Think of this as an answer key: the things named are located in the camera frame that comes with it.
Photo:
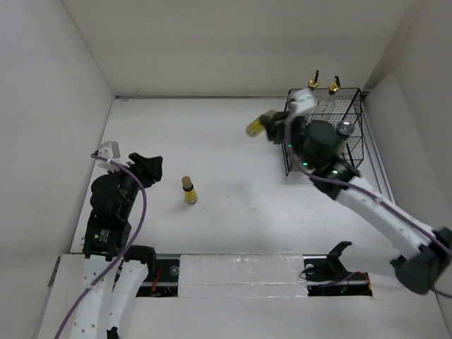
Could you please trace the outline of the yellow label bottle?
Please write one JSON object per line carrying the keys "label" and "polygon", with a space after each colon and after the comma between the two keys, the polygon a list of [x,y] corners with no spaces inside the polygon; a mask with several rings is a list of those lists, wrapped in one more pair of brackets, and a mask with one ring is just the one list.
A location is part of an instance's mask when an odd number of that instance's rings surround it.
{"label": "yellow label bottle", "polygon": [[188,176],[182,177],[182,188],[184,191],[185,201],[189,204],[196,203],[198,200],[198,196],[190,177]]}
{"label": "yellow label bottle", "polygon": [[263,131],[266,130],[266,127],[270,126],[273,123],[273,117],[276,115],[276,113],[277,112],[275,110],[269,110],[253,120],[246,127],[247,136],[254,138],[260,135]]}

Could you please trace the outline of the glass bottle dark contents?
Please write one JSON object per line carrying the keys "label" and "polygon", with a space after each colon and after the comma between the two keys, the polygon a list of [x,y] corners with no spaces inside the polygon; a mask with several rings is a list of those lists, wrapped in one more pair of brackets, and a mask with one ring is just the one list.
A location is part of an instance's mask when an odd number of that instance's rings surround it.
{"label": "glass bottle dark contents", "polygon": [[328,94],[319,101],[318,109],[321,114],[332,114],[335,108],[335,94],[341,88],[339,76],[328,86]]}

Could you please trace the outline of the spice jar foil lid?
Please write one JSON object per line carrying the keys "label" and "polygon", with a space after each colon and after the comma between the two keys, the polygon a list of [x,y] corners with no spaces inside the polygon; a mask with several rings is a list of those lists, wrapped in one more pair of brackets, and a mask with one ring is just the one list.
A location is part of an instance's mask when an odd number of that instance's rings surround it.
{"label": "spice jar foil lid", "polygon": [[336,126],[336,133],[340,138],[340,144],[338,146],[338,153],[343,153],[347,145],[348,138],[354,133],[355,125],[349,121],[339,121]]}

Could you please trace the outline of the glass bottle gold pourer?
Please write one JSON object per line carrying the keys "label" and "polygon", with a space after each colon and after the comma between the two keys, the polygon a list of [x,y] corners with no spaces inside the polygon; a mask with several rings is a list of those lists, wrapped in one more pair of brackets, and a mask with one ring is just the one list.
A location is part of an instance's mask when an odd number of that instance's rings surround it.
{"label": "glass bottle gold pourer", "polygon": [[315,90],[315,89],[318,88],[318,86],[319,86],[319,74],[320,74],[320,71],[316,70],[315,74],[314,74],[314,77],[311,78],[308,81],[308,84],[307,84],[308,89]]}

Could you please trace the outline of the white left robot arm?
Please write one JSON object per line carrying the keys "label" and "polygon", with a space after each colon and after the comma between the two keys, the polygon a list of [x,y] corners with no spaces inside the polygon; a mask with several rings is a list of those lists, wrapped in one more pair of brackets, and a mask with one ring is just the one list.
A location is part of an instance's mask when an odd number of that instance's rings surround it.
{"label": "white left robot arm", "polygon": [[163,159],[132,153],[121,164],[100,151],[92,157],[108,172],[91,185],[83,291],[64,321],[70,338],[121,338],[141,284],[157,273],[154,248],[134,244],[144,220],[132,228],[129,216],[137,195],[146,198],[145,190],[162,179]]}

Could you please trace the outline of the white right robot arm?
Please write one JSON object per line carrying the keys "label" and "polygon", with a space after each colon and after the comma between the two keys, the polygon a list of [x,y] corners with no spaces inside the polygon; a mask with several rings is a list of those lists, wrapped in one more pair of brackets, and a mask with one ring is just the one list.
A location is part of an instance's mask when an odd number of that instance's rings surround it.
{"label": "white right robot arm", "polygon": [[392,243],[399,255],[390,260],[390,272],[404,287],[419,295],[434,289],[451,264],[451,229],[436,230],[410,216],[339,156],[355,131],[352,123],[307,121],[302,115],[276,111],[259,121],[270,142],[288,146],[293,163],[320,192],[354,211]]}

